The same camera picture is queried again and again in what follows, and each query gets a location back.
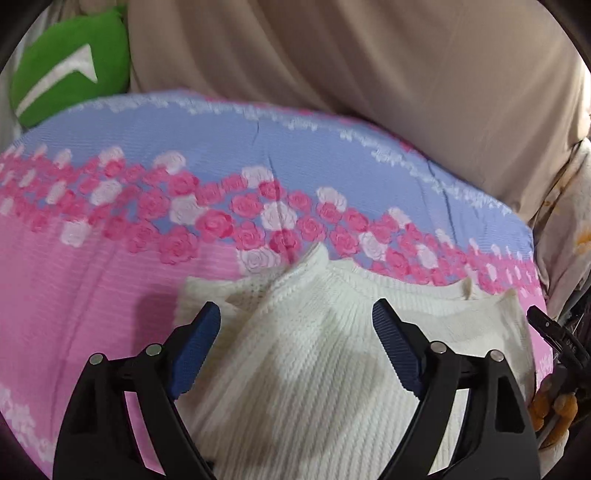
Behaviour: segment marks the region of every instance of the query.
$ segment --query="pink fabric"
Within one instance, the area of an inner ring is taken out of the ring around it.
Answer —
[[[174,160],[166,155],[163,161]],[[325,241],[340,257],[363,253],[373,260],[372,270],[413,283],[445,285],[448,277],[470,275],[499,293],[505,274],[524,309],[544,307],[529,259],[487,254],[478,246],[462,251],[387,213],[367,218],[330,187],[318,189],[316,203],[288,191],[263,167],[249,170],[248,178],[236,173],[201,183],[186,171],[169,174],[157,165],[146,171],[123,158],[99,156],[78,169],[59,158],[5,160],[0,411],[48,475],[88,357],[98,351],[108,358],[135,355],[162,342],[188,276],[235,280],[296,261],[305,242]],[[174,223],[161,231],[159,222],[169,218]],[[398,249],[389,245],[394,240]],[[539,336],[533,342],[546,350]],[[536,361],[538,373],[551,369],[545,357]],[[137,410],[131,414],[138,425]],[[148,466],[157,468],[146,435],[139,442]]]

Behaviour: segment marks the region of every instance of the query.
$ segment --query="blue fabric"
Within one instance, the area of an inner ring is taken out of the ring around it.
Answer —
[[[69,148],[74,166],[113,145],[146,168],[179,151],[202,183],[263,165],[290,191],[315,197],[319,186],[333,187],[370,218],[397,206],[422,232],[441,229],[463,249],[473,238],[482,251],[492,244],[503,254],[505,247],[523,257],[533,251],[530,229],[507,206],[363,122],[167,92],[84,103],[25,138],[27,150],[48,145],[50,158]],[[171,228],[168,219],[154,223],[162,233]]]

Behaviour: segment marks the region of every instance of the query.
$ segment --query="blue gripper pad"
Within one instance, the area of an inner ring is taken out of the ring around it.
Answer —
[[[421,382],[421,358],[424,351],[417,352],[410,343],[410,339],[404,332],[404,325],[420,329],[416,325],[404,323],[390,304],[385,300],[378,300],[372,309],[372,320],[374,329],[378,334],[380,342],[386,354],[390,359],[390,363],[394,367],[394,371],[398,375],[398,379],[402,386],[411,391],[418,398],[423,394],[423,383]]]
[[[220,331],[221,324],[219,307],[208,301],[191,325],[179,327],[180,329],[192,327],[193,331],[189,333],[189,338],[172,364],[167,391],[173,400],[188,392],[195,383],[205,357]]]

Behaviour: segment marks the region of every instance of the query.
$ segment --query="pillow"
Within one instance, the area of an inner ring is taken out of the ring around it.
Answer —
[[[589,130],[584,64],[536,0],[131,0],[128,8],[132,90],[189,87],[354,113],[524,220]]]
[[[20,123],[37,125],[63,109],[127,90],[129,43],[122,9],[49,28],[22,55],[10,102]]]

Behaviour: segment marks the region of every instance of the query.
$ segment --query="bed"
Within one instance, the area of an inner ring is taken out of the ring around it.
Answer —
[[[187,276],[234,280],[324,242],[382,275],[470,277],[544,308],[531,230],[409,144],[351,118],[187,91],[85,103],[14,142],[0,231],[0,413],[46,475],[84,362],[165,339]],[[540,380],[553,359],[532,343]]]

